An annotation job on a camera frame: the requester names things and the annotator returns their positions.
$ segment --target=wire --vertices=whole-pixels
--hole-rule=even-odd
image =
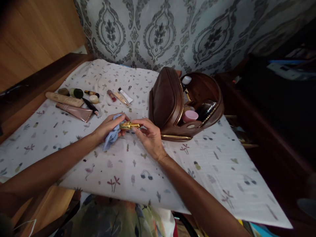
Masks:
[[[31,221],[24,222],[23,224],[19,225],[18,227],[15,227],[13,230],[16,230],[16,229],[19,228],[20,226],[22,226],[22,225],[24,225],[24,224],[26,224],[26,223],[29,223],[29,222],[33,222],[33,221],[34,221],[34,224],[33,224],[31,233],[30,233],[30,235],[29,235],[29,237],[31,237],[31,235],[32,235],[32,233],[33,233],[33,230],[34,230],[34,227],[35,227],[36,219],[31,220]]]

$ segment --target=pink lid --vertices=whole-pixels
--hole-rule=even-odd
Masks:
[[[198,119],[198,114],[195,111],[187,110],[184,112],[183,121],[184,122],[192,122]]]

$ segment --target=forearm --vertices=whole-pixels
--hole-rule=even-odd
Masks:
[[[209,236],[249,236],[238,221],[169,155],[159,160],[184,204]]]
[[[39,160],[0,186],[0,192],[28,200],[53,185],[97,146],[93,134]]]

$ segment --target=floral shirt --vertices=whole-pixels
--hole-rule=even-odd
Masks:
[[[87,198],[81,210],[55,237],[163,236],[160,216],[150,207],[111,198]]]

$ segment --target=blue cloth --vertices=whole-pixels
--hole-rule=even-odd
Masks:
[[[117,114],[113,117],[113,120],[116,119],[117,117],[121,116],[121,114]],[[111,131],[108,136],[105,138],[105,143],[103,147],[103,151],[107,151],[110,149],[111,145],[117,140],[118,138],[118,133],[120,132],[119,124],[115,126],[113,131]]]

